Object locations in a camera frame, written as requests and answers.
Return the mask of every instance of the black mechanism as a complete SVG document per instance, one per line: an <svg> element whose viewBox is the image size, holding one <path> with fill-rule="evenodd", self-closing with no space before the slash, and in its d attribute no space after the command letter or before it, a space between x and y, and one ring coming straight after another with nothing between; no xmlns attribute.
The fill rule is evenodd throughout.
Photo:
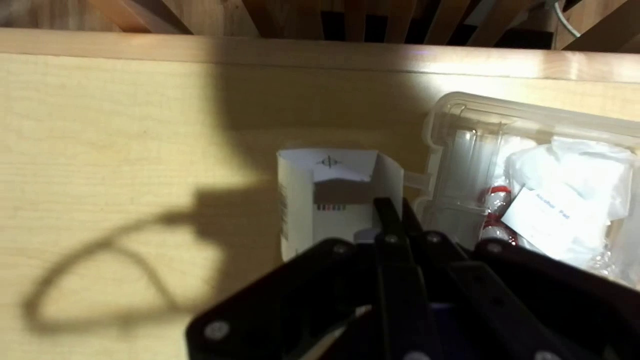
<svg viewBox="0 0 640 360"><path fill-rule="evenodd" d="M473 253L373 201L373 245L329 238L193 318L189 360L590 360L640 358L640 297L484 240Z"/></svg>

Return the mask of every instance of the light wood surface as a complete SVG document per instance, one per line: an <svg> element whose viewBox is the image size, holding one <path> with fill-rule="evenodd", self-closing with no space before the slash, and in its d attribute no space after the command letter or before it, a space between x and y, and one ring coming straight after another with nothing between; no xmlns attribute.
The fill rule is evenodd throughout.
<svg viewBox="0 0 640 360"><path fill-rule="evenodd" d="M419 172L442 95L640 120L638 73L635 57L1 30L1 358L184 358L189 317L277 264L281 147L380 149Z"/></svg>

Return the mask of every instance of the white box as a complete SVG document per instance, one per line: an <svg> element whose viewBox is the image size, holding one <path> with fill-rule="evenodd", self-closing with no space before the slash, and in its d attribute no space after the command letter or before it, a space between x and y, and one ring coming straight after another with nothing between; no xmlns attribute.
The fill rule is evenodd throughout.
<svg viewBox="0 0 640 360"><path fill-rule="evenodd" d="M378 151L280 151L277 183L284 261L323 238L369 240L378 228L373 198L392 198L401 211L403 170Z"/></svg>

